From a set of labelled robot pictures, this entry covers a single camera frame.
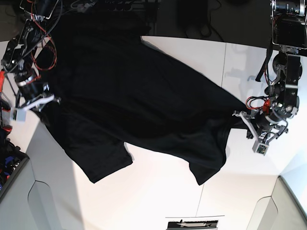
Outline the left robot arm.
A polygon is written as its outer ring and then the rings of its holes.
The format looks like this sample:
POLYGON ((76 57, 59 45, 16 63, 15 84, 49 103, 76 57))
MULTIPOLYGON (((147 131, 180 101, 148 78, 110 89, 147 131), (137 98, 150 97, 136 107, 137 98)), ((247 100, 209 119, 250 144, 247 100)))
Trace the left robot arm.
POLYGON ((234 111, 248 127, 247 138, 254 138, 253 151, 265 154, 269 143, 288 132, 287 122, 299 110, 298 81, 303 67, 300 50, 307 48, 307 2, 271 1, 272 34, 266 58, 256 77, 267 83, 264 96, 251 96, 245 105, 249 113, 234 111))

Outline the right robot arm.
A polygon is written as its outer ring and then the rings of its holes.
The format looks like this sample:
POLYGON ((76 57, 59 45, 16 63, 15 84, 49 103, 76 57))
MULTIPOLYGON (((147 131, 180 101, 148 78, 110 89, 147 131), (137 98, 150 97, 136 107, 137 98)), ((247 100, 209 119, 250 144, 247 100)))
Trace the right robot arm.
POLYGON ((41 112, 46 104, 60 99, 50 92, 49 85, 41 79, 40 71, 49 71, 57 63, 57 50, 51 32, 63 13, 61 0, 23 0, 24 27, 10 40, 1 60, 0 80, 12 74, 18 87, 15 107, 24 111, 41 112), (48 49, 53 55, 49 67, 41 68, 35 58, 39 47, 48 49))

